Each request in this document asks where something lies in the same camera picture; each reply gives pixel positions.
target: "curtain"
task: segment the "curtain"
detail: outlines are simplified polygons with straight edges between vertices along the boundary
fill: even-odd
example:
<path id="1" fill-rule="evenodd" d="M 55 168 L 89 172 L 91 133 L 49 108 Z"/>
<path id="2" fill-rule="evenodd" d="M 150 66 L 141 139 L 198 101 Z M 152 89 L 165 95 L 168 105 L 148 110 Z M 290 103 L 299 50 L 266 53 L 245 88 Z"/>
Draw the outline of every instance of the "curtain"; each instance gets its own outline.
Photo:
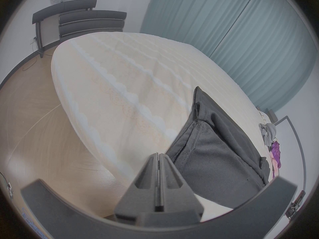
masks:
<path id="1" fill-rule="evenodd" d="M 317 57 L 287 0 L 251 0 L 210 58 L 261 110 L 277 111 L 304 85 Z"/>
<path id="2" fill-rule="evenodd" d="M 208 57 L 249 0 L 151 0 L 141 33 L 193 45 Z"/>

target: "pile of clothes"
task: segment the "pile of clothes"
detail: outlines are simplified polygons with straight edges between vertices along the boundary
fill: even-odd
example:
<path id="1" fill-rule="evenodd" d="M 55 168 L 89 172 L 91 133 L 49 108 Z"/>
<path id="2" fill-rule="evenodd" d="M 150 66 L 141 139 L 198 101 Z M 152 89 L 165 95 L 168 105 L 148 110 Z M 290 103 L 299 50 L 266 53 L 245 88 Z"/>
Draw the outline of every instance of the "pile of clothes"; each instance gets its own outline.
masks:
<path id="1" fill-rule="evenodd" d="M 276 126 L 273 123 L 260 123 L 259 128 L 264 140 L 264 144 L 269 149 L 272 163 L 272 176 L 274 178 L 279 175 L 279 168 L 281 167 L 279 143 L 276 138 Z"/>

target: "floor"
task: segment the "floor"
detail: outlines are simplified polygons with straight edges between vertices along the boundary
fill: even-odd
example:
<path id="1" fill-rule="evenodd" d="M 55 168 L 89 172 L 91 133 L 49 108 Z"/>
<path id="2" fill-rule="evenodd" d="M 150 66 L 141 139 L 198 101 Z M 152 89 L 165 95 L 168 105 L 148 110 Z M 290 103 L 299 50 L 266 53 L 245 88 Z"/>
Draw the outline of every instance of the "floor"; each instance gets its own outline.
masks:
<path id="1" fill-rule="evenodd" d="M 0 172 L 10 182 L 12 203 L 21 213 L 32 217 L 20 189 L 41 178 L 78 208 L 106 217 L 125 189 L 71 126 L 52 81 L 54 50 L 27 62 L 0 90 Z"/>

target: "mattress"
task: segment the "mattress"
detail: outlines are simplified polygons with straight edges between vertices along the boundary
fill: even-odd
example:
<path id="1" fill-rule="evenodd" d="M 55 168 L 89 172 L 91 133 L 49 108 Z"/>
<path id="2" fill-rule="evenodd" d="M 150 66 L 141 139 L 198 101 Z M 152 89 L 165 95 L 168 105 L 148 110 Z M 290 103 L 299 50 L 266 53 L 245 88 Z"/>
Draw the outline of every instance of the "mattress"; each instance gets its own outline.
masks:
<path id="1" fill-rule="evenodd" d="M 92 33 L 60 44 L 51 70 L 79 138 L 125 186 L 151 154 L 169 148 L 188 119 L 197 86 L 244 130 L 271 167 L 258 110 L 191 45 L 147 34 Z"/>

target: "folded black garment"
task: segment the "folded black garment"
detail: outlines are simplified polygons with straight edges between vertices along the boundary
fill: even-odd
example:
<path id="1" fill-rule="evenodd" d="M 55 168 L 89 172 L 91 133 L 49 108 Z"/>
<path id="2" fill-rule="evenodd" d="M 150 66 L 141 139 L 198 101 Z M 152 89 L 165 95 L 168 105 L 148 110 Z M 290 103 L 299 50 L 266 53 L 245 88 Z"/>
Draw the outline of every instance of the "folded black garment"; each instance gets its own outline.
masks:
<path id="1" fill-rule="evenodd" d="M 166 154 L 194 193 L 229 208 L 243 204 L 268 184 L 266 158 L 199 87 L 190 116 Z"/>

